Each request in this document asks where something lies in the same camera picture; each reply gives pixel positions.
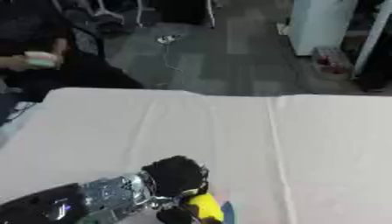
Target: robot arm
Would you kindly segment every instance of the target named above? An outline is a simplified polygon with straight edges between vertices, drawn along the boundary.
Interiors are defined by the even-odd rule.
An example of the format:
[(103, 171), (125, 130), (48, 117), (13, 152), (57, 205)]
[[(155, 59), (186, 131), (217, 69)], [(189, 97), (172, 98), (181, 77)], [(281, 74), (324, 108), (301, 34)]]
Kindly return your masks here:
[(145, 208), (178, 207), (207, 192), (208, 170), (186, 157), (147, 165), (139, 173), (71, 184), (0, 206), (0, 223), (112, 224)]

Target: floor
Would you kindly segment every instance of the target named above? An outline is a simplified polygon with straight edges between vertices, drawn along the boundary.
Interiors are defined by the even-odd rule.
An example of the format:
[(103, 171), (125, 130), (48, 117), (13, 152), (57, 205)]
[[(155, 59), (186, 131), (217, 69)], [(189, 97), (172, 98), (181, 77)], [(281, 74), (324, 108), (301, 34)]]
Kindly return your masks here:
[[(220, 0), (216, 29), (154, 24), (107, 40), (108, 60), (148, 88), (182, 89), (204, 95), (272, 96), (347, 94), (346, 82), (323, 80), (308, 59), (294, 56), (276, 22), (290, 15), (292, 0)], [(145, 16), (147, 24), (154, 20)], [(134, 24), (134, 13), (127, 13)], [(169, 47), (162, 35), (181, 35)]]

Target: table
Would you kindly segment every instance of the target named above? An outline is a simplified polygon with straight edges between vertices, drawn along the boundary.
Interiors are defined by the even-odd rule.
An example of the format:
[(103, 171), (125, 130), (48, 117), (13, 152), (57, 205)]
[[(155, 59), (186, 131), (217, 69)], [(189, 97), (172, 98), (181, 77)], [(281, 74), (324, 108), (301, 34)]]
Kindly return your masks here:
[(185, 155), (238, 223), (392, 221), (387, 97), (67, 88), (43, 106), (0, 150), (0, 203)]

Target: yellow toy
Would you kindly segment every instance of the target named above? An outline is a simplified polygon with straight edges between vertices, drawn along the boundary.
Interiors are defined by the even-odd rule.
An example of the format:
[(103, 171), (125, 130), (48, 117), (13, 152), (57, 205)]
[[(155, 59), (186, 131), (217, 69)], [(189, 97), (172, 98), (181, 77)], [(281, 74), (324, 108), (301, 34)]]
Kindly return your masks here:
[(215, 218), (217, 221), (223, 221), (224, 219), (221, 206), (209, 192), (190, 199), (187, 204), (199, 208), (198, 216), (201, 220), (209, 217)]

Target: chair leg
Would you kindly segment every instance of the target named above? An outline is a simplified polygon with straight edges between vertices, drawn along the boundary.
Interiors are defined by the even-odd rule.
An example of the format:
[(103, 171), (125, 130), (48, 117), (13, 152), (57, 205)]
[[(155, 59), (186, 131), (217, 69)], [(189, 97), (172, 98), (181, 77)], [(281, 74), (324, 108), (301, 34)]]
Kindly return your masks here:
[(96, 17), (102, 16), (102, 15), (110, 15), (114, 18), (118, 18), (122, 21), (122, 24), (125, 23), (125, 18), (123, 15), (114, 13), (112, 11), (109, 11), (106, 9), (105, 3), (103, 2), (103, 0), (98, 0), (98, 4), (99, 4), (99, 10), (95, 13)]
[(144, 27), (142, 23), (142, 15), (144, 11), (143, 0), (137, 0), (137, 16), (136, 16), (136, 23), (139, 27)]
[(211, 28), (215, 28), (215, 15), (213, 9), (213, 0), (206, 0), (206, 9), (208, 11), (208, 16), (210, 17), (211, 21)]

